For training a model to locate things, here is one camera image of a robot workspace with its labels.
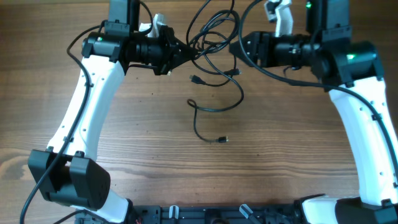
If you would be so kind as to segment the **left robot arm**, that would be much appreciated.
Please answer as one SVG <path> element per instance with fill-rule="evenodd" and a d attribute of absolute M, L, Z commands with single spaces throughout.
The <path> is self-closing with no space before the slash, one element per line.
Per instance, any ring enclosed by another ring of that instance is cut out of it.
<path fill-rule="evenodd" d="M 111 190 L 110 174 L 96 161 L 115 92 L 131 67 L 165 75 L 195 56 L 158 16 L 142 29 L 143 7 L 142 1 L 111 1 L 108 19 L 78 36 L 82 59 L 77 60 L 80 77 L 72 100 L 47 148 L 33 150 L 28 160 L 33 193 L 105 223 L 139 219 L 132 202 Z"/>

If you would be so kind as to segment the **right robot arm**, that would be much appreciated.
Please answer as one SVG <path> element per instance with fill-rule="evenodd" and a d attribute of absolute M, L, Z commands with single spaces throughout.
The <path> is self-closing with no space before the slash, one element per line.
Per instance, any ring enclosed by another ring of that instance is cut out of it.
<path fill-rule="evenodd" d="M 292 33 L 289 1 L 266 1 L 275 31 L 238 35 L 229 51 L 265 75 L 272 67 L 310 67 L 315 88 L 335 105 L 358 174 L 356 197 L 323 194 L 298 199 L 293 223 L 396 223 L 397 136 L 386 101 L 384 69 L 375 46 L 351 40 L 348 0 L 309 0 L 306 35 Z"/>

